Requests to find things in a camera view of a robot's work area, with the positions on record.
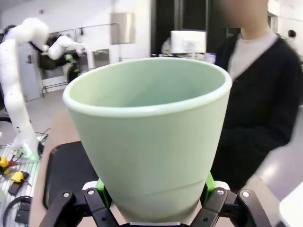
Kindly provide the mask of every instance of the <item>green cup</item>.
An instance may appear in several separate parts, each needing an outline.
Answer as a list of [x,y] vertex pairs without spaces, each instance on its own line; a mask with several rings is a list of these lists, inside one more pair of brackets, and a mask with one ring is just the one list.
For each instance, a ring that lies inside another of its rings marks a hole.
[[63,100],[87,155],[127,221],[183,221],[220,138],[232,80],[196,60],[150,58],[89,71]]

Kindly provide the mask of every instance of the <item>wooden table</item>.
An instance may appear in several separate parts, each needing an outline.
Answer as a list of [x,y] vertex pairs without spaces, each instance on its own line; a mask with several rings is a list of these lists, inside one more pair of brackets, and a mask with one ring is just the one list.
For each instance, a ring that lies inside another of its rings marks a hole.
[[[77,135],[75,127],[71,121],[67,110],[61,111],[56,115],[53,127],[49,132],[49,138],[44,149],[44,154],[40,162],[40,169],[38,172],[37,183],[35,187],[35,196],[32,201],[31,212],[30,212],[30,227],[38,227],[46,213],[46,209],[43,206],[43,194],[45,186],[45,173],[48,164],[49,155],[52,149],[55,147],[65,144],[79,141],[80,138]],[[280,221],[278,214],[279,200],[272,194],[272,192],[264,185],[264,183],[257,177],[252,176],[245,188],[253,190],[258,199],[260,200],[267,216],[273,226]],[[201,208],[201,205],[197,207],[196,212]],[[116,206],[111,206],[111,210],[117,219],[118,223],[124,224],[125,221],[117,210]],[[79,227],[95,227],[96,224],[92,217],[84,218]],[[233,227],[229,219],[220,218],[217,227]]]

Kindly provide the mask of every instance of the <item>yellow object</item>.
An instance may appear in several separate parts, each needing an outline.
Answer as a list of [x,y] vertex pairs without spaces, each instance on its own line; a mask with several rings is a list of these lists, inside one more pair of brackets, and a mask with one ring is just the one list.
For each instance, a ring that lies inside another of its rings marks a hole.
[[4,171],[4,175],[9,174],[10,173],[10,168],[8,168],[7,170]]
[[0,166],[2,168],[5,168],[9,165],[9,162],[8,162],[8,158],[5,156],[5,155],[2,155],[1,156],[1,160],[0,160]]
[[20,183],[24,179],[24,175],[21,172],[16,172],[11,179],[13,182]]

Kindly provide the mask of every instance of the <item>white monitor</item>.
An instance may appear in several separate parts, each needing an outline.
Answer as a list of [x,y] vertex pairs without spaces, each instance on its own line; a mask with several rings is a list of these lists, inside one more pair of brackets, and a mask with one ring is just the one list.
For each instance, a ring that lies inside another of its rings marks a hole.
[[171,31],[171,53],[205,53],[205,31]]

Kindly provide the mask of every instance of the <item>gray shirt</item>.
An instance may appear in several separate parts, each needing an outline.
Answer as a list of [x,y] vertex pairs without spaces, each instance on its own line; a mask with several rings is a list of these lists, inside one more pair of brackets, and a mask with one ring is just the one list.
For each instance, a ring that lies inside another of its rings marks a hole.
[[256,59],[268,50],[278,36],[269,31],[264,37],[244,40],[239,36],[235,50],[229,62],[228,72],[233,80],[241,75]]
[[289,45],[291,48],[294,49],[294,51],[298,52],[297,46],[296,46],[296,44],[295,44],[295,42],[294,42],[294,38],[288,37],[288,38],[286,38],[286,42],[288,43],[288,45]]

